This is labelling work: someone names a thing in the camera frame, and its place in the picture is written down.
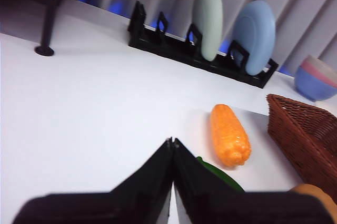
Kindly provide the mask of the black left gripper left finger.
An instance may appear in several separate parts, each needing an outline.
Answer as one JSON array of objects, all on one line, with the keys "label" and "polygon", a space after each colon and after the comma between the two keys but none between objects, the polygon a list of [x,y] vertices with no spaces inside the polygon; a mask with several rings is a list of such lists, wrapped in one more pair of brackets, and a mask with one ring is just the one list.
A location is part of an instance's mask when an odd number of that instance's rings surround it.
[{"label": "black left gripper left finger", "polygon": [[27,201],[14,223],[157,223],[172,187],[173,143],[110,192],[49,194]]}]

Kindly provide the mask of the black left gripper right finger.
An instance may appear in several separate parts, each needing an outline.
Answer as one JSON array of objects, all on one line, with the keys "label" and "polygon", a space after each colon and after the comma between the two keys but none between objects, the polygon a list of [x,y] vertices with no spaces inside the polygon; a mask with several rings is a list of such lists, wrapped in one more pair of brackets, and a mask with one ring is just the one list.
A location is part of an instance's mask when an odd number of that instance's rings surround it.
[{"label": "black left gripper right finger", "polygon": [[239,192],[173,141],[174,184],[192,223],[333,223],[323,204],[296,192]]}]

